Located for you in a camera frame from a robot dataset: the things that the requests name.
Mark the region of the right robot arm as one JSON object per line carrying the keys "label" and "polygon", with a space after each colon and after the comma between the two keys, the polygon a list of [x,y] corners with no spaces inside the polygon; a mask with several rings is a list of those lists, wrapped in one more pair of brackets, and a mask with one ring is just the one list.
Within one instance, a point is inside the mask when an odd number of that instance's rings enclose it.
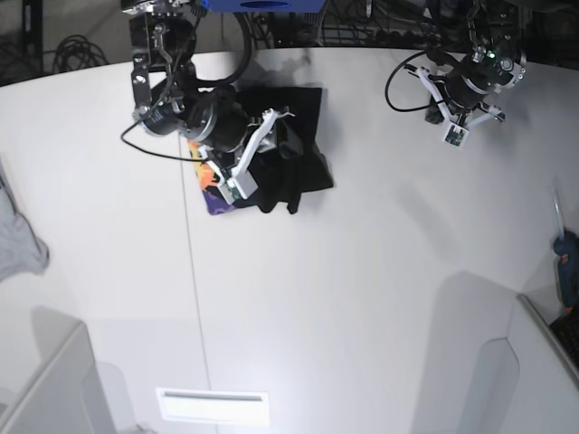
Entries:
{"label": "right robot arm", "polygon": [[286,119],[288,109],[267,108],[250,116],[233,84],[252,58],[247,15],[234,13],[242,32],[236,69],[217,80],[201,79],[193,62],[197,30],[206,9],[199,1],[124,1],[129,17],[135,107],[134,126],[152,136],[177,132],[197,144],[193,162],[207,164],[225,182],[248,172],[255,155],[277,152],[293,159],[304,145]]}

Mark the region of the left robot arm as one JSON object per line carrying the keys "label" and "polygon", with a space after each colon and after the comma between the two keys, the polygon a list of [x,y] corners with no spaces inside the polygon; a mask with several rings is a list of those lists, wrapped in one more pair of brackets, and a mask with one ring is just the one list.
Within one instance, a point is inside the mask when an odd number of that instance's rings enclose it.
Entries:
{"label": "left robot arm", "polygon": [[[398,113],[424,110],[433,124],[472,128],[491,119],[504,121],[503,111],[487,98],[514,88],[527,72],[514,19],[514,8],[505,1],[472,1],[454,41],[428,47],[394,68],[384,86],[387,105]],[[427,89],[426,105],[399,108],[392,102],[390,87],[402,70]]]}

